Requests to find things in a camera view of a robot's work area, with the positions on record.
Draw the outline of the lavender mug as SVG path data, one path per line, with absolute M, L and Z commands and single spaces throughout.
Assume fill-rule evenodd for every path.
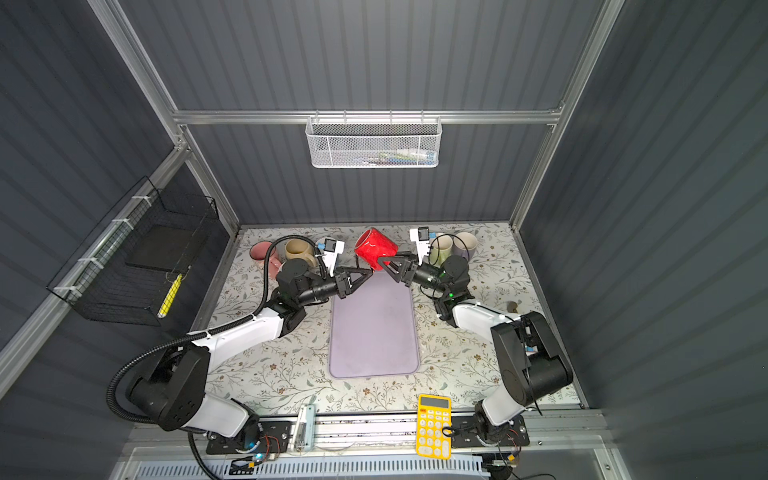
M 453 237 L 453 254 L 470 261 L 478 248 L 477 238 L 469 232 L 459 232 Z

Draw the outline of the yellow calculator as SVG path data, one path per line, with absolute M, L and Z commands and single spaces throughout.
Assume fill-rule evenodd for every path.
M 448 460 L 452 440 L 443 433 L 452 426 L 452 402 L 449 397 L 422 394 L 418 397 L 415 452 L 435 460 Z

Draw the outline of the yellow marker in basket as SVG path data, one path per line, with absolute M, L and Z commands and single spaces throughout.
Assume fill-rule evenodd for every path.
M 184 278 L 183 274 L 178 274 L 177 277 L 175 278 L 175 280 L 173 281 L 173 283 L 171 284 L 171 286 L 170 286 L 169 290 L 167 291 L 167 294 L 166 294 L 165 298 L 163 299 L 163 301 L 162 301 L 162 303 L 160 305 L 160 308 L 159 308 L 159 310 L 157 312 L 157 318 L 158 319 L 163 319 L 163 318 L 165 318 L 168 315 L 168 313 L 169 313 L 169 311 L 170 311 L 170 309 L 171 309 L 171 307 L 172 307 L 172 305 L 174 303 L 174 300 L 175 300 L 175 298 L 176 298 L 176 296 L 178 294 L 178 291 L 179 291 L 180 286 L 182 284 L 183 278 Z

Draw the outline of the items in white basket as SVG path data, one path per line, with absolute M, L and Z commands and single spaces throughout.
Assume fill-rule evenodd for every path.
M 356 161 L 367 165 L 433 167 L 438 164 L 438 153 L 418 148 L 387 150 L 368 153 Z

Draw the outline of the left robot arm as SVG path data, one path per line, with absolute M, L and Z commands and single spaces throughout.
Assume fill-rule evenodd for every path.
M 259 416 L 245 404 L 206 390 L 207 377 L 244 351 L 295 330 L 309 306 L 344 299 L 358 290 L 370 268 L 320 263 L 314 272 L 301 259 L 290 259 L 276 275 L 277 286 L 265 287 L 251 314 L 212 329 L 189 333 L 153 347 L 122 366 L 106 389 L 106 404 L 117 417 L 154 424 L 190 437 L 215 435 L 237 442 L 237 452 L 268 448 Z

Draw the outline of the beige speckled mug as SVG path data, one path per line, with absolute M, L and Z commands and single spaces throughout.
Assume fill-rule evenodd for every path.
M 285 257 L 287 260 L 303 260 L 310 268 L 318 266 L 314 245 L 302 239 L 290 239 L 285 243 Z

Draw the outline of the green mug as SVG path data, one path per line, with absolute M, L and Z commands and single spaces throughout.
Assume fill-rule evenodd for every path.
M 429 247 L 429 263 L 441 266 L 453 253 L 453 239 L 450 234 L 437 233 Z

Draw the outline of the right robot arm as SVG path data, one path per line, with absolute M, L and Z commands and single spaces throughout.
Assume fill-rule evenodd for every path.
M 396 282 L 432 290 L 440 320 L 494 347 L 501 385 L 476 404 L 470 426 L 452 430 L 452 437 L 473 433 L 485 443 L 497 443 L 527 407 L 573 382 L 571 363 L 544 315 L 532 311 L 513 316 L 476 301 L 464 257 L 452 255 L 435 266 L 405 253 L 381 257 L 377 263 Z

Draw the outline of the lavender tray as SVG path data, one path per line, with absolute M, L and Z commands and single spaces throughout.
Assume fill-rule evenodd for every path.
M 409 287 L 380 271 L 332 302 L 329 372 L 336 379 L 406 375 L 420 365 Z

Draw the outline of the red mug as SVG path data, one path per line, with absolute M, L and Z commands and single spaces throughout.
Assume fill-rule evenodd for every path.
M 380 257 L 392 257 L 398 253 L 398 246 L 378 229 L 365 230 L 354 247 L 355 254 L 364 260 L 374 271 L 381 271 Z

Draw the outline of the black pad in basket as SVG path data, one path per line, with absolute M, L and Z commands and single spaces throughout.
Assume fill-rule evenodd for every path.
M 125 264 L 161 272 L 185 272 L 196 258 L 203 236 L 190 230 L 155 225 L 128 254 Z

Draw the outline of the pink ghost mug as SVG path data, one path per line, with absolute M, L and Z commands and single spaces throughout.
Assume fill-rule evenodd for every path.
M 277 248 L 268 252 L 270 245 L 269 241 L 256 243 L 250 248 L 249 255 L 252 260 L 258 262 L 261 266 L 266 265 L 269 278 L 275 280 L 282 267 L 282 262 L 280 261 Z

